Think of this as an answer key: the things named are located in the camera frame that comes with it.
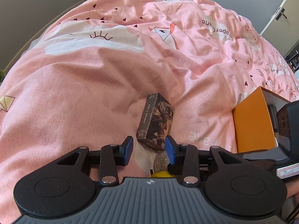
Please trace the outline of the yellow object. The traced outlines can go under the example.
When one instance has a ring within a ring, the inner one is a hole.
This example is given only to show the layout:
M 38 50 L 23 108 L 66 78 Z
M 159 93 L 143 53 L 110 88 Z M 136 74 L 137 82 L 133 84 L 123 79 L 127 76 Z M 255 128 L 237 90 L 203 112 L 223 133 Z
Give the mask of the yellow object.
M 151 178 L 174 178 L 175 175 L 170 174 L 168 171 L 159 171 L 151 174 Z

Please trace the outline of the silver round tin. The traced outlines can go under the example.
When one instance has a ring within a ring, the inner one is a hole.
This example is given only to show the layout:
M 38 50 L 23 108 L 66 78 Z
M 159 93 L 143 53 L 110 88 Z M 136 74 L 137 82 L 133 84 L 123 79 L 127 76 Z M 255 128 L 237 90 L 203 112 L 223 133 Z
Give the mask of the silver round tin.
M 168 165 L 170 164 L 167 152 L 165 150 L 161 151 L 153 163 L 153 172 L 158 173 L 161 171 L 168 171 Z

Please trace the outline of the orange cardboard box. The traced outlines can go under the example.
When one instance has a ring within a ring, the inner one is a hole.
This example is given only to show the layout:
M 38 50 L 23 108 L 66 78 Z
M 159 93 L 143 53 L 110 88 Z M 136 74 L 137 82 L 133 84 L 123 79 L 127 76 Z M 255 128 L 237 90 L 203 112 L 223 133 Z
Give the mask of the orange cardboard box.
M 268 107 L 280 110 L 288 100 L 263 87 L 256 88 L 233 109 L 237 152 L 269 150 L 278 143 Z

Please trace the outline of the black photo card box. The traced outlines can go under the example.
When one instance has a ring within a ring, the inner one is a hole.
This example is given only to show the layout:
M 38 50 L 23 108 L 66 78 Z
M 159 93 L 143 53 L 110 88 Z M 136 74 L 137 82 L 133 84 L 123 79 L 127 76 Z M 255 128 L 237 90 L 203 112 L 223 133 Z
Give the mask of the black photo card box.
M 173 116 L 172 105 L 160 93 L 148 95 L 136 133 L 138 142 L 154 150 L 164 150 Z

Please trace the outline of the pink patterned duvet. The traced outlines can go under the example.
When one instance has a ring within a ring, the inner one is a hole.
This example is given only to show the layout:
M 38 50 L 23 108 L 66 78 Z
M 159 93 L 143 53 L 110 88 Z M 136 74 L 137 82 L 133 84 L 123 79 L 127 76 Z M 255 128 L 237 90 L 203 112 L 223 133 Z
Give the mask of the pink patterned duvet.
M 87 0 L 52 24 L 1 84 L 1 223 L 17 181 L 80 147 L 135 136 L 147 96 L 171 135 L 236 152 L 232 111 L 257 87 L 298 100 L 298 80 L 249 19 L 210 0 Z

